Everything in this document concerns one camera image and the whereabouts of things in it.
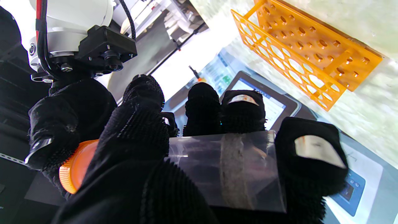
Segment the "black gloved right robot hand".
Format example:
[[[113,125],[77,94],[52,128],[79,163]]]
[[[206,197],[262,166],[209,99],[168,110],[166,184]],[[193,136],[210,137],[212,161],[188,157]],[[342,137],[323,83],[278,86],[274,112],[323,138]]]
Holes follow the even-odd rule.
[[[48,96],[28,112],[30,151],[25,164],[40,171],[68,199],[59,168],[81,142],[99,138],[116,107],[111,92],[93,78],[54,82]]]

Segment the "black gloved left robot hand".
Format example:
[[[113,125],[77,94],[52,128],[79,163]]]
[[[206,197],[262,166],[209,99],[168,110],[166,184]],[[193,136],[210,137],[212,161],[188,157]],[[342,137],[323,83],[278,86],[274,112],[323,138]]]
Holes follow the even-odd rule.
[[[163,103],[153,77],[133,78],[81,189],[58,212],[56,224],[321,224],[324,197],[344,188],[348,163],[337,128],[287,117],[275,142],[287,214],[211,207],[194,182],[164,160],[169,134]]]

